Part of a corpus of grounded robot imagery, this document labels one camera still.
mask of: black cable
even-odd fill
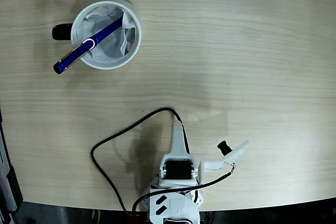
[[[143,118],[141,118],[140,120],[138,120],[137,122],[133,123],[132,125],[130,125],[129,127],[127,127],[126,129],[108,137],[107,139],[104,139],[102,141],[100,141],[99,143],[97,143],[92,149],[91,149],[91,152],[90,152],[90,155],[91,155],[91,159],[92,159],[92,162],[93,164],[95,165],[95,167],[98,169],[98,171],[103,175],[103,177],[107,180],[107,182],[110,184],[110,186],[112,187],[112,189],[114,190],[114,193],[115,195],[117,196],[118,198],[118,201],[120,203],[120,206],[122,208],[122,210],[127,214],[127,215],[130,215],[130,216],[136,216],[136,208],[138,206],[138,204],[143,201],[144,199],[147,199],[151,196],[154,196],[154,195],[160,195],[160,194],[166,194],[166,193],[175,193],[175,192],[181,192],[181,191],[188,191],[188,190],[198,190],[198,189],[201,189],[201,188],[205,188],[205,187],[208,187],[208,186],[211,186],[215,183],[218,183],[222,180],[224,180],[225,178],[227,178],[228,176],[230,176],[234,170],[234,168],[231,170],[231,172],[219,177],[218,179],[212,181],[212,182],[209,182],[209,183],[206,183],[206,184],[203,184],[203,185],[198,185],[198,186],[191,186],[191,187],[183,187],[183,188],[177,188],[177,189],[164,189],[164,190],[160,190],[160,191],[155,191],[155,192],[152,192],[152,193],[149,193],[149,194],[146,194],[146,195],[143,195],[141,196],[139,199],[137,199],[133,206],[132,206],[132,213],[128,212],[126,210],[126,207],[121,199],[121,196],[117,190],[117,188],[115,187],[114,183],[112,182],[112,180],[109,178],[109,176],[104,172],[104,170],[99,166],[96,158],[94,157],[94,152],[95,150],[101,146],[102,144],[118,137],[118,136],[121,136],[122,134],[130,131],[131,129],[135,128],[136,126],[138,126],[139,124],[141,124],[142,122],[144,122],[145,120],[147,120],[148,118],[152,117],[153,115],[155,114],[158,114],[162,111],[170,111],[172,112],[176,118],[182,123],[182,120],[180,118],[180,116],[178,115],[178,113],[171,109],[171,108],[160,108],[160,109],[157,109],[157,110],[154,110],[153,112],[149,113],[148,115],[144,116]],[[183,127],[183,135],[184,135],[184,144],[185,144],[185,148],[186,148],[186,151],[188,153],[189,152],[189,146],[188,146],[188,141],[187,141],[187,137],[186,137],[186,134],[185,134],[185,130],[184,130],[184,127]]]
[[[213,214],[212,214],[212,220],[211,220],[210,224],[213,224],[213,223],[214,223],[215,215],[216,215],[216,212],[215,212],[215,211],[213,211],[212,213],[213,213]]]
[[[204,213],[204,224],[208,224],[209,223],[209,212],[205,212]]]
[[[107,182],[110,184],[110,186],[112,187],[112,189],[114,190],[115,192],[115,195],[117,196],[118,198],[118,201],[120,203],[120,206],[122,208],[122,210],[128,214],[128,215],[131,215],[127,210],[126,210],[126,207],[124,205],[124,203],[122,202],[122,199],[121,199],[121,196],[117,190],[117,188],[115,187],[114,183],[112,182],[112,180],[109,178],[109,176],[104,172],[104,170],[99,166],[98,162],[96,161],[96,158],[94,157],[94,152],[95,150],[101,146],[102,144],[118,137],[118,136],[121,136],[122,134],[130,131],[131,129],[137,127],[139,124],[141,124],[142,122],[146,121],[148,118],[152,117],[153,115],[155,114],[158,114],[162,111],[170,111],[174,114],[174,116],[176,116],[177,120],[179,120],[181,123],[182,123],[182,120],[180,118],[180,116],[178,115],[178,113],[171,109],[171,108],[160,108],[160,109],[157,109],[157,110],[154,110],[153,112],[149,113],[148,115],[144,116],[143,118],[141,118],[140,120],[138,120],[137,122],[133,123],[132,125],[128,126],[126,129],[108,137],[107,139],[104,139],[102,141],[100,141],[99,143],[97,143],[92,149],[91,149],[91,159],[94,163],[94,165],[96,166],[96,168],[98,169],[98,171],[100,171],[100,173],[104,176],[104,178],[107,180]],[[185,148],[186,148],[186,151],[189,153],[189,146],[188,146],[188,141],[187,141],[187,137],[186,137],[186,134],[185,134],[185,131],[184,131],[184,127],[183,127],[183,135],[184,135],[184,144],[185,144]]]
[[[194,203],[196,203],[198,200],[198,190],[195,191],[195,199],[194,199]]]

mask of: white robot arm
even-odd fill
[[[246,141],[231,150],[223,141],[218,145],[224,155],[223,158],[202,160],[197,166],[194,156],[186,150],[183,125],[180,121],[176,121],[172,126],[171,151],[163,156],[159,173],[155,175],[143,194],[204,184],[206,173],[219,170],[225,165],[232,165],[234,169],[235,159],[244,152],[248,144]],[[198,208],[203,200],[200,190],[189,190],[151,196],[144,200],[143,204],[149,210],[153,224],[164,222],[199,224]]]

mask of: dark floor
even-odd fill
[[[98,221],[100,224],[150,223],[145,221],[146,213],[143,213],[139,222],[134,222],[121,211],[97,211],[28,202],[23,202],[13,217],[16,224],[97,224]],[[335,224],[336,198],[281,207],[201,212],[201,219],[205,224]]]

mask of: black mug handle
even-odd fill
[[[53,27],[51,32],[55,40],[71,40],[72,23],[59,24]]]

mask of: wood grain surface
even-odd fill
[[[336,0],[128,0],[143,18],[134,59],[55,74],[71,43],[52,27],[96,1],[0,0],[0,104],[25,201],[121,209],[90,149],[162,106],[181,115],[198,160],[221,157],[223,139],[250,141],[201,210],[336,197]],[[97,150],[128,209],[169,151],[171,123],[162,113]]]

